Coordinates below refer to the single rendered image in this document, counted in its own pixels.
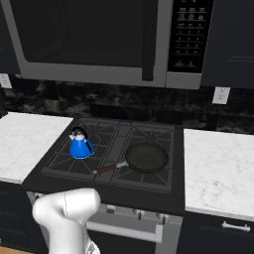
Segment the dark wall cupboard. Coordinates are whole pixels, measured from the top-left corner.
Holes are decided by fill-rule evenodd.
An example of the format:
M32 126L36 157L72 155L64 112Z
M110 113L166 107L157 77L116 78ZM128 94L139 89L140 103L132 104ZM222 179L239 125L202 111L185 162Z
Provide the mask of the dark wall cupboard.
M201 84L254 89L254 0L214 0Z
M0 73L20 74L3 5L0 0Z

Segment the black gas stove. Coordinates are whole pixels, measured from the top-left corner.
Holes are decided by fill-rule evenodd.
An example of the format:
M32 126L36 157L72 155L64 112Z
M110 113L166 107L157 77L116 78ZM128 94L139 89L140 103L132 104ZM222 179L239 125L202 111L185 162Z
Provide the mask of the black gas stove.
M71 129L81 127L94 154L75 159L69 153ZM96 176L93 170L122 162L127 148L153 142L168 154L166 166L154 174L140 174L128 167ZM99 118L76 118L52 145L23 182L34 195L94 188L101 196L99 211L88 221L154 232L163 226L161 243L89 230L101 254L177 254L185 212L184 130L181 126ZM117 207L108 213L108 204ZM141 220L135 209L145 211ZM169 216L163 224L157 214Z

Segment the white wall socket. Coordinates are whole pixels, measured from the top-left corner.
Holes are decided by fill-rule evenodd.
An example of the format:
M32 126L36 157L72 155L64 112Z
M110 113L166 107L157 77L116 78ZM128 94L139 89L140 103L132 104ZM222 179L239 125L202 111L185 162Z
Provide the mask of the white wall socket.
M228 100L230 88L229 87L216 87L214 90L212 103L225 105Z
M12 84L9 79L9 75L6 73L0 73L0 84L3 88L11 88Z

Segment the dark base cupboard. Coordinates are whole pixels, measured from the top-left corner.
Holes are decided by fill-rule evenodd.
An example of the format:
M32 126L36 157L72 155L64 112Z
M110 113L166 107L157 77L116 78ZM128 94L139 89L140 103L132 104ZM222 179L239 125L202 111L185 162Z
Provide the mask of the dark base cupboard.
M26 191L19 185L1 181L0 245L33 254L49 253Z

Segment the blue kettle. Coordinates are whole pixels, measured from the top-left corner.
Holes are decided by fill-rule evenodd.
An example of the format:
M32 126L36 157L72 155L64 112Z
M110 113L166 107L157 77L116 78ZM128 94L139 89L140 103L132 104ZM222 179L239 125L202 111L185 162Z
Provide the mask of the blue kettle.
M85 159L94 154L88 135L81 127L73 127L69 135L69 153L75 159Z

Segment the dark drawer front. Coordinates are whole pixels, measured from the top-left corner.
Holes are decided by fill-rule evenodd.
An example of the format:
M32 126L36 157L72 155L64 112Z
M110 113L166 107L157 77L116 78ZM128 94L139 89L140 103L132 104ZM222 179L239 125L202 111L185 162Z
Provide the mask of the dark drawer front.
M222 228L223 221L251 231ZM186 211L177 254L254 254L254 222Z

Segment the black frying pan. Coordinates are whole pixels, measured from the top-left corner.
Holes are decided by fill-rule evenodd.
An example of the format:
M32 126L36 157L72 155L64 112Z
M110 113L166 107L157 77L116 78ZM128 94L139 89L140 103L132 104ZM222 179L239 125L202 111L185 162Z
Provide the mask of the black frying pan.
M134 172L142 174L153 174L162 170L168 161L167 151L159 144L152 142L141 142L128 147L125 160L114 165L98 168L94 174L129 167Z

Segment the silver microwave oven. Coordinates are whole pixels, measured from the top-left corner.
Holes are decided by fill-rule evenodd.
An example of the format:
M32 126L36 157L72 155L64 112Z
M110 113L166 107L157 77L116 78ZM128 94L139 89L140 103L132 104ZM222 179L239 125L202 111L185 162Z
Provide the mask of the silver microwave oven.
M213 0L158 0L154 80L144 0L1 0L22 78L197 89Z

